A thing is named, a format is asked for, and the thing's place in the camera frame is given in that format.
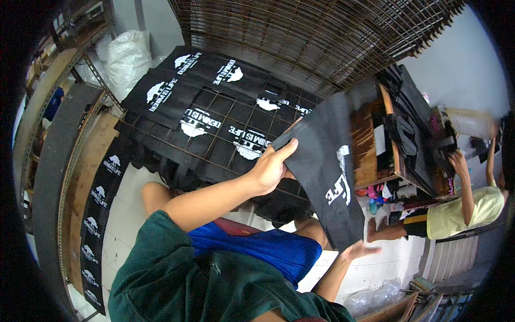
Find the blue shorts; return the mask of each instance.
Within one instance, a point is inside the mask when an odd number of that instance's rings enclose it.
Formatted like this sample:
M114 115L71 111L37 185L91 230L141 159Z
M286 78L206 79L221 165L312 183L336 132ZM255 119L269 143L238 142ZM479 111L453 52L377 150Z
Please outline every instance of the blue shorts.
M250 236L230 236L211 222L188 233L195 255L207 251L227 250L260 259L280 271L297 289L322 254L322 247L311 238L279 229Z

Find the white plastic sack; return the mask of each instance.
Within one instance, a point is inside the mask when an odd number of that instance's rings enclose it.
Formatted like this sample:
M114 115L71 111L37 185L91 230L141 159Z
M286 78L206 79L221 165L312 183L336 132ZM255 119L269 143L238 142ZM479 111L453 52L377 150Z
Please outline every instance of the white plastic sack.
M122 101L152 67L147 31L130 30L107 46L106 72L114 96Z
M98 59L107 63L107 46L111 43L111 35L109 33L104 33L99 40L97 40L95 44L95 51L97 53Z
M399 300L400 280L386 280L379 289L362 290L349 295L344 302L344 307L354 317L379 311Z
M104 64L97 58L97 55L94 52L88 53L88 56L90 57L91 61L93 62L93 65L97 69L98 73L100 74L104 82L106 82L106 85L109 86L109 80L106 74ZM100 86L100 82L96 79L95 75L93 74L89 66L86 64L85 60L79 61L79 63L75 66L75 70L79 73L80 77L82 77L83 80Z

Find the green shirt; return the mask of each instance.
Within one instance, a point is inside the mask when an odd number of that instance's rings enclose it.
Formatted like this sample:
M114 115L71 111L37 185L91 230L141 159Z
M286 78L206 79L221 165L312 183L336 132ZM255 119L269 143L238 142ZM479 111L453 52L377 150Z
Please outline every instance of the green shirt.
M163 211L141 227L111 287L116 321L250 321L275 308L296 320L354 321L347 309L314 293L298 293L259 259L229 252L196 258L190 237Z

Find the white wall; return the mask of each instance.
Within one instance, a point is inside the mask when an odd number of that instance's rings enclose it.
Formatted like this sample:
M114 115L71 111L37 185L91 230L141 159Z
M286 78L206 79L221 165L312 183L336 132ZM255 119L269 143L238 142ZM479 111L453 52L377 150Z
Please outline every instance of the white wall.
M468 6L453 21L419 58L398 64L406 66L431 105L504 114L509 110L506 79L486 31Z
M136 6L133 0L113 0L118 33L139 30ZM170 5L164 0L143 0L144 30L150 32L150 53L168 56L178 45L184 45L179 23Z

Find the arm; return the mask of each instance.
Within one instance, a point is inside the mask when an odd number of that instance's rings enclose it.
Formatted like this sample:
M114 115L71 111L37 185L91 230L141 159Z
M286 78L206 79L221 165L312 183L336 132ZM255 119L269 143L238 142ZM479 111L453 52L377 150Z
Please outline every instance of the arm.
M278 151L269 145L249 173L175 197L161 210L185 232L212 222L245 200L272 192L282 178L294 178L283 161L297 145L297 139Z
M495 181L493 177L493 158L495 155L495 138L492 140L492 144L490 144L490 151L488 152L488 159L486 161L486 182L487 185L492 185L492 182Z
M329 302L336 300L341 282L353 260L368 254L381 252L380 248L366 248L363 241L359 241L344 250L329 267L328 271L322 276L313 288L312 292L325 298Z
M469 168L467 167L467 161L459 150L455 151L449 157L449 162L456 170L456 173L461 179L461 212L465 225L469 225L474 213L474 198L472 196L472 186L470 184Z

